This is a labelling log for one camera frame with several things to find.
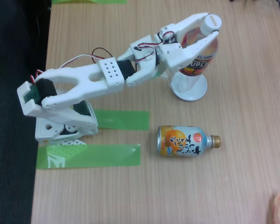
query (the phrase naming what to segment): drink can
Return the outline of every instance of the drink can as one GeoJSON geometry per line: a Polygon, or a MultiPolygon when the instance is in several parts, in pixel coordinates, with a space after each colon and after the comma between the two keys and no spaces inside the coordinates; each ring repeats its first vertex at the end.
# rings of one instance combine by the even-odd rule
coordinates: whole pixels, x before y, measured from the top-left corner
{"type": "Polygon", "coordinates": [[[199,127],[159,126],[158,154],[163,156],[199,156],[206,148],[219,148],[219,136],[206,136],[199,127]]]}

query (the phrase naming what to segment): table surface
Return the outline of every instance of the table surface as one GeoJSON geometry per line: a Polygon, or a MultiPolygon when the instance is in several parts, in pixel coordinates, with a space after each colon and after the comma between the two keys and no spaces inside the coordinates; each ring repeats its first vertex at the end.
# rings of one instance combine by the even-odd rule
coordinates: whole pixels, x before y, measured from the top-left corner
{"type": "MultiPolygon", "coordinates": [[[[141,165],[37,170],[32,223],[272,222],[273,198],[280,191],[280,10],[275,1],[53,5],[47,69],[95,47],[120,56],[130,43],[199,12],[218,14],[223,21],[219,53],[204,74],[205,96],[181,101],[159,77],[90,99],[96,109],[150,111],[149,131],[100,130],[81,138],[93,144],[140,143],[141,165]],[[199,126],[221,136],[222,145],[196,158],[160,157],[159,125],[199,126]]],[[[88,63],[86,57],[72,66],[88,63]]]]}

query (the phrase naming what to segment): green tape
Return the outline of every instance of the green tape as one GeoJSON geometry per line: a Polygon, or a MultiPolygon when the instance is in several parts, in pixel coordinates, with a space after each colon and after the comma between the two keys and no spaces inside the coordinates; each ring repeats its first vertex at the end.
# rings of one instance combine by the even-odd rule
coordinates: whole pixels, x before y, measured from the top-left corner
{"type": "Polygon", "coordinates": [[[39,147],[36,169],[140,165],[140,145],[54,145],[39,147]]]}
{"type": "Polygon", "coordinates": [[[148,111],[94,110],[98,127],[122,130],[149,130],[148,111]]]}
{"type": "Polygon", "coordinates": [[[154,76],[154,78],[157,78],[157,77],[159,77],[161,74],[159,73],[159,72],[157,72],[156,74],[155,74],[155,76],[154,76]]]}
{"type": "Polygon", "coordinates": [[[52,4],[65,2],[93,2],[98,4],[125,4],[126,0],[52,0],[52,4]]]}

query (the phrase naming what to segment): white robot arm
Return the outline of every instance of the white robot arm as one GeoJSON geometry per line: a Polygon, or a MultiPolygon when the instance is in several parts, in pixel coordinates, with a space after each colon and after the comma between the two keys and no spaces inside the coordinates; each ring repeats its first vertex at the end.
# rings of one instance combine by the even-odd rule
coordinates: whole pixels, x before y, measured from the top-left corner
{"type": "Polygon", "coordinates": [[[123,90],[124,85],[136,86],[155,76],[156,72],[177,72],[190,64],[217,37],[215,31],[197,43],[182,48],[186,32],[198,25],[208,13],[194,14],[187,19],[163,27],[154,39],[150,35],[132,43],[126,53],[101,59],[97,64],[77,68],[50,69],[25,82],[17,92],[23,113],[37,117],[35,137],[41,143],[77,139],[96,134],[98,123],[89,102],[85,99],[123,90]],[[135,70],[131,61],[135,61],[135,70]],[[53,82],[73,83],[76,86],[58,93],[53,82]]]}

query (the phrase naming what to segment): white bottle cap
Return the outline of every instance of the white bottle cap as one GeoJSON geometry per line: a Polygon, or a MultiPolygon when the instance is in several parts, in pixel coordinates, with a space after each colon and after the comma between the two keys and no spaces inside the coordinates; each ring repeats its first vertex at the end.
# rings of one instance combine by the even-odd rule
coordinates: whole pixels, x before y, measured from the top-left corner
{"type": "Polygon", "coordinates": [[[208,36],[216,30],[219,31],[221,26],[222,21],[220,17],[215,14],[209,14],[202,22],[200,30],[205,36],[208,36]]]}

